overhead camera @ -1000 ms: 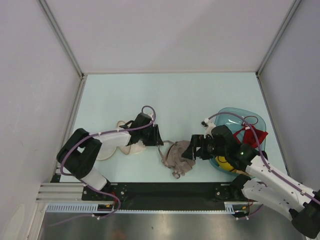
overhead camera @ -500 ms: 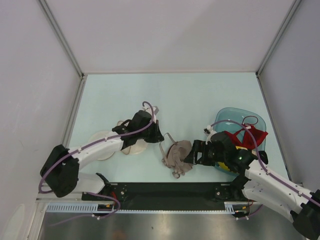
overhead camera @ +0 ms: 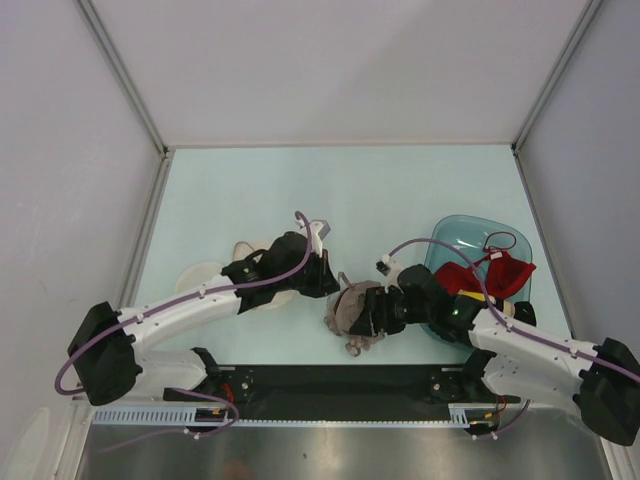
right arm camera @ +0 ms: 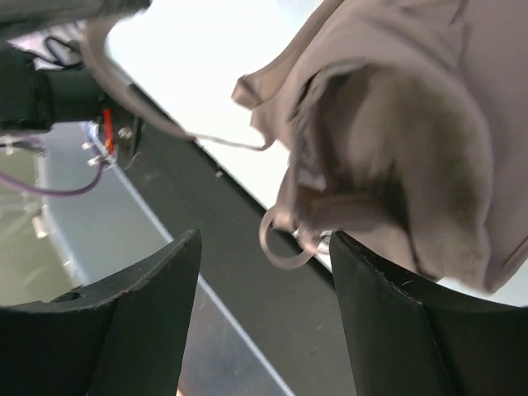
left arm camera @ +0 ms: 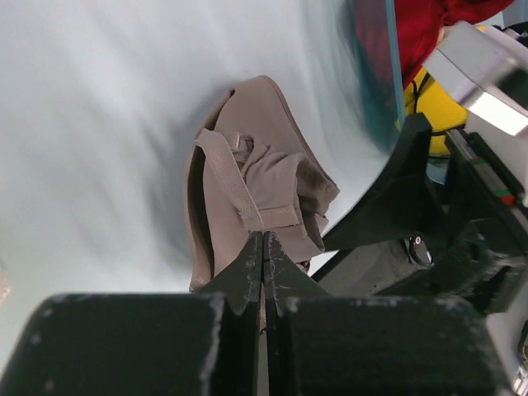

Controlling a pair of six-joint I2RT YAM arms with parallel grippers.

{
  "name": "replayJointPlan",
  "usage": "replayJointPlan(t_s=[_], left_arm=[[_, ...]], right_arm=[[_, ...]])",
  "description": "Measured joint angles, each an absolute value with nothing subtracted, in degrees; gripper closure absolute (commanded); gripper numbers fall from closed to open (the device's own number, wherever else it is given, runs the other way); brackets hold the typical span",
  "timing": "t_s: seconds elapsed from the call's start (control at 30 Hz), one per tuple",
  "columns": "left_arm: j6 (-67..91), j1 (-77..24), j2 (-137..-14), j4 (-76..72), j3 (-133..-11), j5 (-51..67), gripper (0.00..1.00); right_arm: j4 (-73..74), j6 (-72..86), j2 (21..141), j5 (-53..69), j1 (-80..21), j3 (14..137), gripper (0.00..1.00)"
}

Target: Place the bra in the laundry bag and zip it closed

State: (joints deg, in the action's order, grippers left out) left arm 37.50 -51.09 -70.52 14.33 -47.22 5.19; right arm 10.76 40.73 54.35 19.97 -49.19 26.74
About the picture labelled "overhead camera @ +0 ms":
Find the beige bra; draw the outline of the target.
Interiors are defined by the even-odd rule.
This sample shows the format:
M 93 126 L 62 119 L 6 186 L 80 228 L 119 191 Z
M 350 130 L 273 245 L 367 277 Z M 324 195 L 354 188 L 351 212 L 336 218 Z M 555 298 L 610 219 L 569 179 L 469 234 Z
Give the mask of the beige bra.
M 330 332 L 339 337 L 345 337 L 345 349 L 352 357 L 358 357 L 363 351 L 368 351 L 373 345 L 385 339 L 385 333 L 375 333 L 372 326 L 364 334 L 352 334 L 350 329 L 365 306 L 365 294 L 369 288 L 380 287 L 381 284 L 373 280 L 351 282 L 342 271 L 338 273 L 338 281 L 345 288 L 330 296 L 326 303 L 324 323 Z

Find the white mesh laundry bag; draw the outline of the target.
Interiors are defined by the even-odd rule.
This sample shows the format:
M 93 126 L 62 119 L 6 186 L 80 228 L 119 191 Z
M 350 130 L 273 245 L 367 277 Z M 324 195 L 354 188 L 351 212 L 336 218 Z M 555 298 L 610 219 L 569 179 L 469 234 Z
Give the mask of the white mesh laundry bag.
M 250 253 L 254 253 L 260 249 L 267 249 L 270 246 L 271 241 L 265 239 L 253 242 L 239 241 L 233 248 L 232 259 L 244 259 Z M 184 293 L 189 289 L 201 286 L 214 276 L 218 275 L 222 268 L 223 265 L 216 261 L 200 262 L 188 267 L 178 277 L 174 285 L 174 293 Z M 291 301 L 293 297 L 293 291 L 279 292 L 269 303 L 256 307 L 256 310 L 273 310 L 279 308 Z

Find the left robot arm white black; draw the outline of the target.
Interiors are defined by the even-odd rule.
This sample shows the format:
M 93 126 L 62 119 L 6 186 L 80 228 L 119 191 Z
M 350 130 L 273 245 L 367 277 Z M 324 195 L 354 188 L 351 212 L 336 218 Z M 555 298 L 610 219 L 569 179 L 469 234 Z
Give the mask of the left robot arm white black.
M 316 233 L 287 232 L 271 244 L 239 241 L 230 264 L 198 264 L 185 277 L 185 291 L 163 302 L 121 310 L 102 302 L 88 311 L 67 349 L 80 383 L 75 394 L 93 406 L 125 397 L 229 399 L 206 348 L 166 352 L 158 345 L 215 320 L 275 308 L 295 293 L 325 298 L 339 289 Z

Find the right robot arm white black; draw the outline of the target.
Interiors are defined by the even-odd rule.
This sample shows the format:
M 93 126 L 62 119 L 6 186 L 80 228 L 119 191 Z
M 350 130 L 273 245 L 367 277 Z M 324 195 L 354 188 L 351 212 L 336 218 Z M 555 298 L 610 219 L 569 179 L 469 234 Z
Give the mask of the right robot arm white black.
M 424 324 L 441 339 L 471 349 L 461 376 L 473 401 L 515 396 L 578 417 L 593 433 L 621 445 L 639 433 L 639 362 L 622 342 L 559 338 L 498 310 L 483 295 L 451 294 L 423 265 L 393 271 L 388 285 L 346 290 L 349 333 L 379 338 Z

